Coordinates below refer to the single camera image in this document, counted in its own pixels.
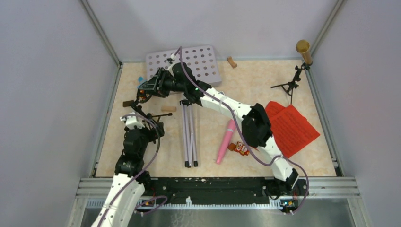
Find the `lilac music stand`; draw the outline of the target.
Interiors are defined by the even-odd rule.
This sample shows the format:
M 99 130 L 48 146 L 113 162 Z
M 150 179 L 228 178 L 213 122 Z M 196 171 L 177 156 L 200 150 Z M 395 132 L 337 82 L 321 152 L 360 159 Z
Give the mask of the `lilac music stand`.
M 196 137 L 194 129 L 194 117 L 192 111 L 193 104 L 200 104 L 200 98 L 203 95 L 199 88 L 207 89 L 210 85 L 197 80 L 188 64 L 183 62 L 183 48 L 179 47 L 176 54 L 175 62 L 172 71 L 172 82 L 169 86 L 171 92 L 178 92 L 182 94 L 182 99 L 179 102 L 182 112 L 182 127 L 183 127 L 183 145 L 184 145 L 184 166 L 186 168 L 197 167 L 197 149 Z

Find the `pink microphone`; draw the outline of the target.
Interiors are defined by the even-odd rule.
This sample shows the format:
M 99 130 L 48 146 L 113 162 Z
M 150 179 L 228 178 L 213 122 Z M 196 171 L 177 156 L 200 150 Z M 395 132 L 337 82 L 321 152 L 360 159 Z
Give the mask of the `pink microphone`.
M 218 155 L 217 155 L 217 159 L 216 159 L 217 164 L 221 164 L 221 162 L 227 152 L 227 147 L 230 143 L 230 140 L 231 140 L 235 130 L 236 130 L 235 121 L 230 120 L 227 124 L 226 132 L 225 132 L 225 135 L 223 137 L 222 143 L 221 143 L 219 151 L 218 151 Z

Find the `black tall microphone tripod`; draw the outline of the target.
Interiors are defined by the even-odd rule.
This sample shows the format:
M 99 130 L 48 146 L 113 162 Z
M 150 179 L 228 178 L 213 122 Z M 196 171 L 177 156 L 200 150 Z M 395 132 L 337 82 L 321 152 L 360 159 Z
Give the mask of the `black tall microphone tripod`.
M 301 72 L 310 70 L 310 66 L 311 65 L 306 64 L 305 62 L 302 63 L 300 67 L 295 66 L 296 72 L 291 81 L 284 83 L 284 84 L 271 86 L 271 88 L 278 88 L 278 87 L 282 88 L 284 90 L 284 92 L 288 96 L 290 96 L 290 105 L 292 105 L 294 89 L 297 89 L 299 87 L 297 82 L 301 81 L 301 78 L 300 78 Z

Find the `red sheet music page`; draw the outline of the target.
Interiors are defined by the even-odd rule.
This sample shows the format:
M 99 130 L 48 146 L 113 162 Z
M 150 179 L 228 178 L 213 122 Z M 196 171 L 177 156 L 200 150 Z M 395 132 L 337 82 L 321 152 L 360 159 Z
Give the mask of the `red sheet music page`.
M 275 141 L 287 158 L 320 136 L 320 133 L 293 105 L 285 107 L 269 120 Z
M 270 101 L 265 106 L 265 112 L 269 119 L 284 109 L 285 109 L 284 106 L 282 106 L 281 104 L 279 104 L 278 102 L 275 102 L 275 101 Z

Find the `gold microphone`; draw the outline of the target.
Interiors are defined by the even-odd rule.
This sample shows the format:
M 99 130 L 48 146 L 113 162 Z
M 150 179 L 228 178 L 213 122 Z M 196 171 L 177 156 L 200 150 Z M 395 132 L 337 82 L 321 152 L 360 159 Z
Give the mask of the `gold microphone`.
M 305 39 L 299 40 L 296 44 L 296 51 L 302 56 L 307 65 L 312 65 L 313 63 L 310 47 L 310 43 Z

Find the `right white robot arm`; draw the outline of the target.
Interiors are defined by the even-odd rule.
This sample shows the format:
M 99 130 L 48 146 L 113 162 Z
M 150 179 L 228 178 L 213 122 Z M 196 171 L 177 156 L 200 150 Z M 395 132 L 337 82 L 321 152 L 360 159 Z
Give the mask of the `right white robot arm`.
M 272 168 L 273 176 L 278 180 L 278 191 L 290 195 L 296 189 L 299 174 L 283 157 L 261 104 L 243 104 L 219 93 L 210 84 L 197 80 L 186 63 L 175 63 L 168 69 L 159 68 L 150 80 L 139 86 L 137 98 L 145 103 L 153 96 L 165 98 L 171 92 L 180 92 L 191 104 L 231 118 L 243 142 L 267 158 L 265 165 Z

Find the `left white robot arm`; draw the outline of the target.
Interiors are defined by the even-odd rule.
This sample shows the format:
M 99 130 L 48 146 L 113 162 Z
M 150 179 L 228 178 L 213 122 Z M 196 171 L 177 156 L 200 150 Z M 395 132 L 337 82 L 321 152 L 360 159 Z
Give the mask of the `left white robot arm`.
M 126 227 L 142 195 L 150 193 L 152 183 L 144 165 L 144 154 L 150 142 L 160 143 L 164 124 L 150 120 L 125 120 L 123 150 L 116 165 L 107 198 L 93 222 L 94 227 Z

